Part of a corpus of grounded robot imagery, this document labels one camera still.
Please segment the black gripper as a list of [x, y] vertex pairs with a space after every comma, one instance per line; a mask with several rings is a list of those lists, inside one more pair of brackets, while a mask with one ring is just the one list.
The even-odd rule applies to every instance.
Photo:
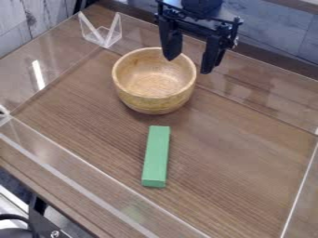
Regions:
[[[196, 25], [203, 33], [219, 34], [229, 41], [229, 48], [237, 45], [239, 26], [243, 20], [224, 8], [223, 0], [156, 0], [156, 3], [157, 12], [172, 19], [159, 17], [160, 43], [167, 60], [173, 60], [183, 50], [183, 34], [175, 20], [188, 26]], [[224, 52], [220, 37], [211, 35], [205, 40], [201, 74], [211, 73], [220, 64]]]

